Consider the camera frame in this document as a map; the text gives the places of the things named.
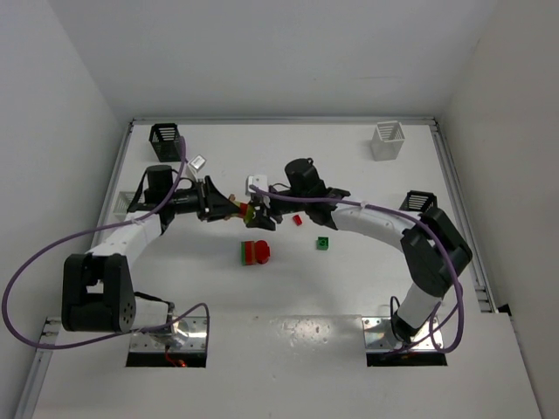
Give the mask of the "multicolour lego stack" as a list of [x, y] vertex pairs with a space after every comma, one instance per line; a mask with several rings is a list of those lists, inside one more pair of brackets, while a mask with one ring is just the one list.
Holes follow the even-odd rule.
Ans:
[[234, 194], [230, 194], [228, 200], [238, 208], [238, 211], [233, 213], [232, 215], [229, 215], [227, 219], [239, 218], [243, 220], [247, 228], [254, 228], [256, 226], [255, 224], [256, 212], [254, 207], [249, 203], [243, 203], [238, 201]]

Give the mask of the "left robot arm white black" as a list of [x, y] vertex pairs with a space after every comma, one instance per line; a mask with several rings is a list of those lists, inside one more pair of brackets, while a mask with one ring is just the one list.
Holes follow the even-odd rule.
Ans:
[[174, 218], [195, 213], [199, 220], [213, 222], [242, 213], [209, 177], [180, 189], [173, 175], [169, 165], [148, 167], [142, 177], [148, 186], [136, 190], [126, 221], [87, 253], [66, 259], [61, 307], [66, 331], [130, 331], [136, 313], [130, 268]]

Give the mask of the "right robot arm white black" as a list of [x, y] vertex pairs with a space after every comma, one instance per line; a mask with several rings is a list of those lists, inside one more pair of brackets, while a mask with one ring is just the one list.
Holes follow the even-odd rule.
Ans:
[[403, 253], [412, 285], [390, 316], [397, 340], [410, 344], [420, 328], [431, 323], [450, 289], [456, 292], [458, 313], [464, 312], [459, 275], [473, 253], [436, 203], [426, 209], [385, 209], [360, 202], [345, 189], [327, 186], [310, 158], [290, 161], [285, 173], [289, 186], [282, 191], [264, 175], [246, 180], [255, 208], [252, 219], [260, 228], [273, 230], [284, 215], [304, 212], [317, 225], [370, 237]]

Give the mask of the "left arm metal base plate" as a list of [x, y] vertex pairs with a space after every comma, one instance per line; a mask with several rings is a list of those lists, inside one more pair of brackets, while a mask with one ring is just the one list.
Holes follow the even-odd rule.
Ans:
[[131, 354], [202, 354], [207, 348], [208, 321], [204, 317], [185, 317], [158, 331], [133, 333]]

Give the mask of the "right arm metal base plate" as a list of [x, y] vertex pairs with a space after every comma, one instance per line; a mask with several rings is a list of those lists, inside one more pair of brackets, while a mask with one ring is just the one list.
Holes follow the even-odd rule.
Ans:
[[390, 317], [362, 317], [362, 329], [365, 349], [368, 354], [386, 354], [399, 349], [408, 352], [436, 352], [437, 347], [443, 348], [442, 333], [437, 330], [438, 319], [434, 320], [433, 338], [429, 334], [429, 323], [426, 322], [411, 338], [411, 344], [399, 340], [393, 333]]

